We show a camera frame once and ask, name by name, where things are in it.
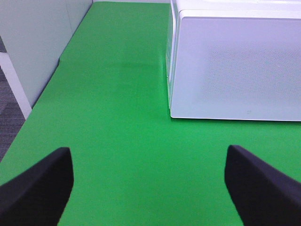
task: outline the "green mat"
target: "green mat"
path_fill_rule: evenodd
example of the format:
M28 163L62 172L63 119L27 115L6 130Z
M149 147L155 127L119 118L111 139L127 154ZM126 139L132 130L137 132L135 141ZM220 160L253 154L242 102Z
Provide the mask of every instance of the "green mat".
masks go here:
M223 179L229 144L301 181L299 122L170 118L168 7L94 3L1 162L4 183L71 148L59 225L242 226Z

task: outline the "green surface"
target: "green surface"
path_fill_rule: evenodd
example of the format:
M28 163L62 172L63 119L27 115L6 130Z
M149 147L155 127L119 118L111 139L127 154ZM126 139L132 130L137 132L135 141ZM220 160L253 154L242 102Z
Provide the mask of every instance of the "green surface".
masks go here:
M0 182L69 146L75 182L59 225L242 226L223 180L229 144L301 181L299 122L170 118L167 17L167 4L94 3Z

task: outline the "floor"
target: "floor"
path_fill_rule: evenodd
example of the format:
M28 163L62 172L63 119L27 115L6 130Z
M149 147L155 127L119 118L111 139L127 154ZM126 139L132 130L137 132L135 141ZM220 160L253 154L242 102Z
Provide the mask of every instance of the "floor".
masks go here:
M0 161L25 122L25 118L0 67Z

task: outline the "black pad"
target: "black pad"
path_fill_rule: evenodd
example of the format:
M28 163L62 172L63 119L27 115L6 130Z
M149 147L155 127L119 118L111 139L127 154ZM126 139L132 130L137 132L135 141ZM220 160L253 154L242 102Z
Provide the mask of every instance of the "black pad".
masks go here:
M57 225L72 187L70 149L61 147L0 187L0 225Z
M301 226L301 184L238 145L228 148L225 183L245 226Z

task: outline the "white wall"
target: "white wall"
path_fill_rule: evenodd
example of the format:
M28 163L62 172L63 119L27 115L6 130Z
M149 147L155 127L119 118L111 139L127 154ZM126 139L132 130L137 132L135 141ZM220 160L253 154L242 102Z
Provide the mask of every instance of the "white wall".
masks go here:
M0 0L0 35L31 106L91 4L92 0Z

